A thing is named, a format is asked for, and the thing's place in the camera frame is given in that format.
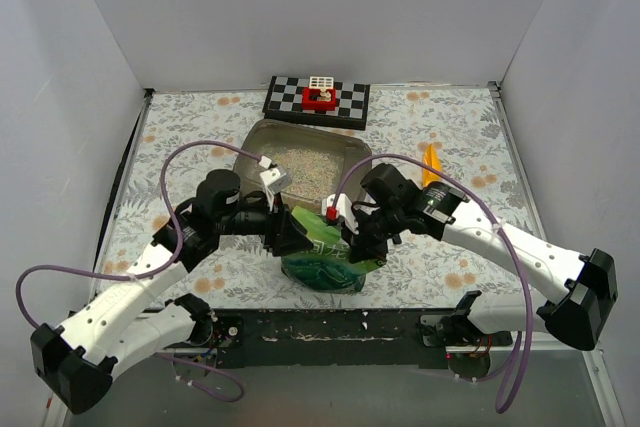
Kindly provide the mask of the green litter bag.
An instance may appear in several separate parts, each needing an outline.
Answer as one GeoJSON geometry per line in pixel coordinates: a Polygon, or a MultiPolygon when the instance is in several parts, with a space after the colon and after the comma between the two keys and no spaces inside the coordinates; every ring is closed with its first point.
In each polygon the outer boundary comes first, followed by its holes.
{"type": "Polygon", "coordinates": [[[307,230],[313,247],[281,258],[281,271],[288,278],[317,292],[351,294],[363,289],[369,273],[386,265],[380,259],[350,263],[349,246],[336,226],[300,206],[292,214],[307,230]]]}

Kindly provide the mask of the yellow plastic litter scoop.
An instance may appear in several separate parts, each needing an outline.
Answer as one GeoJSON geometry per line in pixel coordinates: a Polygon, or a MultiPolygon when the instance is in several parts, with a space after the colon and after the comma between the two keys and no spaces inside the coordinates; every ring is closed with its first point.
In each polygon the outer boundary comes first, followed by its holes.
{"type": "Polygon", "coordinates": [[[434,143],[427,145],[422,162],[428,166],[428,169],[422,171],[422,185],[427,187],[431,182],[440,181],[441,177],[438,173],[441,170],[441,163],[434,143]]]}

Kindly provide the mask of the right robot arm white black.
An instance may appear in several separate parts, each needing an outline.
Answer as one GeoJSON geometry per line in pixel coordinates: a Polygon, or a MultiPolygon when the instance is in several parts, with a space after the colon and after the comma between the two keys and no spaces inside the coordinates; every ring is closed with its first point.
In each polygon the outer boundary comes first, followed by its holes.
{"type": "Polygon", "coordinates": [[[596,347],[618,298],[613,257],[550,244],[485,213],[479,201],[441,181],[420,188],[391,164],[377,165],[361,186],[373,199],[363,210],[346,197],[338,212],[351,262],[383,260],[401,233],[425,235],[470,251],[517,275],[522,293],[465,294],[429,326],[444,345],[475,344],[506,331],[547,333],[581,351],[596,347]]]}

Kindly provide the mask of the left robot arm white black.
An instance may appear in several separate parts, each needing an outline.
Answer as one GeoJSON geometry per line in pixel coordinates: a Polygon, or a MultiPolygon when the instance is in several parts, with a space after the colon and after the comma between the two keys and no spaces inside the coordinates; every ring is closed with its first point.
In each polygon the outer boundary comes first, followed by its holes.
{"type": "Polygon", "coordinates": [[[30,338],[36,374],[74,414],[94,407],[113,381],[138,362],[179,343],[205,345],[214,333],[209,305],[193,294],[170,300],[141,319],[169,287],[214,253],[221,237],[256,235],[274,257],[311,248],[306,229],[281,193],[291,183],[280,166],[260,174],[261,188],[243,195],[231,170],[209,172],[177,219],[158,230],[117,281],[56,327],[39,325],[30,338]]]}

